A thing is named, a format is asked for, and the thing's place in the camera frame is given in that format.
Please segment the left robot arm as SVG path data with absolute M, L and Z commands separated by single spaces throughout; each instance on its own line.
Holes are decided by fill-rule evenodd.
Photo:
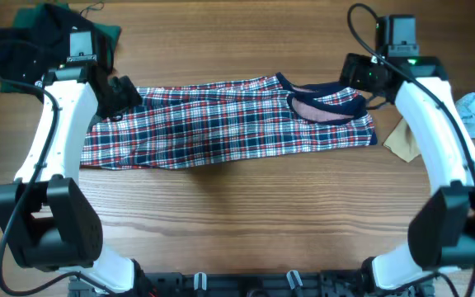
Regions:
M 78 185 L 86 134 L 101 120 L 118 120 L 142 99 L 127 77 L 110 77 L 113 54 L 103 35 L 72 29 L 68 54 L 36 91 L 43 109 L 26 160 L 0 185 L 0 264 L 16 264 L 70 279 L 70 295 L 146 296 L 140 265 L 103 243 L 100 218 Z

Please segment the cream and tan garment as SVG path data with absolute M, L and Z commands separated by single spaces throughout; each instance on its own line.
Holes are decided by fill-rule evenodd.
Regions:
M 395 129 L 384 141 L 383 146 L 406 163 L 421 155 L 415 137 L 404 119 L 398 122 Z

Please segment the plaid navy red shirt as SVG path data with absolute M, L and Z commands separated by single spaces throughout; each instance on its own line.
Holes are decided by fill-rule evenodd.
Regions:
M 277 73 L 137 90 L 140 105 L 92 127 L 81 165 L 184 169 L 378 142 L 364 97 L 339 82 L 298 86 Z

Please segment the black polo shirt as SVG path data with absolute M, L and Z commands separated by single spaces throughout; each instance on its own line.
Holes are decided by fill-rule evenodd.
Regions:
M 0 29 L 0 78 L 33 84 L 49 68 L 65 62 L 69 56 L 69 35 L 74 30 L 91 31 L 105 45 L 100 63 L 106 73 L 113 72 L 114 54 L 106 35 L 67 4 L 49 4 L 41 10 L 31 28 Z

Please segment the green cloth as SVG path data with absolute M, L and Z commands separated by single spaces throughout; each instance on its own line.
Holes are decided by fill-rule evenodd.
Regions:
M 17 28 L 17 29 L 31 28 L 34 24 L 34 21 L 39 17 L 40 12 L 44 7 L 45 7 L 44 4 L 38 4 L 34 8 L 20 8 L 13 19 L 12 28 Z M 99 23 L 94 23 L 94 26 L 99 32 L 107 36 L 108 46 L 111 48 L 111 52 L 115 53 L 115 48 L 120 38 L 121 27 L 103 25 Z M 16 87 L 13 87 L 10 84 L 2 82 L 1 87 L 0 87 L 0 92 L 12 93 L 12 92 L 21 92 L 21 90 L 19 90 Z

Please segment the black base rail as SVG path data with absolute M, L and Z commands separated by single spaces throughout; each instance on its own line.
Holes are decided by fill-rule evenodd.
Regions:
M 361 280 L 357 271 L 320 271 L 301 273 L 295 270 L 284 274 L 220 275 L 198 272 L 148 273 L 146 280 L 123 296 L 162 297 L 349 297 L 369 296 L 369 283 Z

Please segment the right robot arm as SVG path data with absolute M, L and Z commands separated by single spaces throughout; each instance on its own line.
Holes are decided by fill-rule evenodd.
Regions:
M 475 146 L 456 110 L 444 66 L 419 53 L 415 17 L 377 16 L 374 21 L 374 45 L 365 54 L 346 56 L 340 80 L 397 108 L 421 152 L 430 199 L 409 224 L 405 243 L 364 262 L 360 291 L 390 295 L 467 269 L 473 290 Z

